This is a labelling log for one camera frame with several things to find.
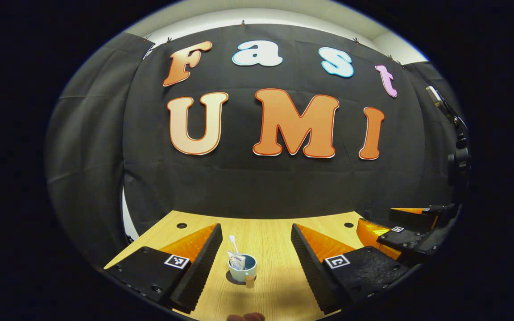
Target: ridged rubber pad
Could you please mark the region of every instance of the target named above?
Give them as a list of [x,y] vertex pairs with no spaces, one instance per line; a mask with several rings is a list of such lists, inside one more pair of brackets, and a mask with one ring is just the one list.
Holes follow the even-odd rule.
[[339,310],[336,300],[337,285],[320,264],[316,254],[308,245],[304,235],[296,224],[292,224],[291,242],[300,261],[300,265],[307,277],[308,285],[311,287],[312,294],[315,296],[316,303],[324,314]]
[[191,265],[190,270],[186,272],[170,295],[171,306],[174,309],[184,313],[191,313],[195,309],[199,296],[202,294],[204,286],[206,286],[207,277],[210,274],[222,240],[221,224],[217,224],[195,262]]

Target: white wall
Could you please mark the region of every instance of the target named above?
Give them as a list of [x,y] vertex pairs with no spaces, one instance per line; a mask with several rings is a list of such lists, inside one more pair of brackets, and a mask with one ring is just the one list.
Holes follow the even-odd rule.
[[137,240],[138,233],[136,232],[134,224],[132,224],[132,219],[130,218],[130,213],[128,212],[126,197],[124,195],[124,187],[122,187],[122,221],[124,222],[124,230],[126,231],[126,235],[130,235],[133,240]]
[[391,31],[377,37],[373,40],[373,43],[380,53],[392,55],[392,58],[396,61],[400,61],[402,65],[428,61],[418,49],[414,48],[409,42]]
[[145,36],[193,16],[242,8],[267,8],[313,16],[374,39],[389,30],[361,12],[333,0],[181,0],[143,18],[125,31]]
[[246,24],[278,24],[313,28],[351,40],[358,38],[361,44],[376,49],[376,46],[368,38],[341,26],[296,12],[266,8],[231,9],[194,16],[154,31],[148,40],[156,43],[154,47],[157,47],[165,43],[168,37],[177,39],[208,29],[240,25],[241,20],[245,20]]

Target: light blue letter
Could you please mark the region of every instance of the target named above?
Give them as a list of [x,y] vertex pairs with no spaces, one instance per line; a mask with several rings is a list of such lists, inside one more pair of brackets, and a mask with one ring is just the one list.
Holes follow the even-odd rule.
[[319,49],[319,55],[325,60],[322,62],[322,67],[327,73],[345,78],[354,75],[354,68],[351,65],[352,59],[348,53],[329,47],[322,47]]
[[231,58],[235,65],[253,66],[259,63],[263,66],[273,67],[283,61],[283,58],[279,57],[279,46],[271,41],[248,41],[239,45],[237,49],[241,51]]

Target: pink letter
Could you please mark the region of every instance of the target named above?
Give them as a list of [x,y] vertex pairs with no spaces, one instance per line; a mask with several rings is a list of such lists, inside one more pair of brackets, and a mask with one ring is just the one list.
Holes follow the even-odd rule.
[[391,73],[388,73],[388,70],[383,65],[376,66],[376,70],[380,73],[380,77],[382,77],[382,83],[384,84],[386,93],[388,93],[390,97],[396,98],[396,96],[398,96],[398,92],[392,88],[392,81],[394,80],[394,76],[392,76]]

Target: ceiling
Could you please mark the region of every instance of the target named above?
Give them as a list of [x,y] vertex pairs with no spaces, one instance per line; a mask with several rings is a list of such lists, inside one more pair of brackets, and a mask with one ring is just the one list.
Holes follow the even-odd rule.
[[260,0],[258,5],[255,0],[182,0],[145,17],[125,31],[145,37],[193,16],[237,8],[270,8],[305,14],[352,30],[370,40],[390,31],[367,16],[330,0]]

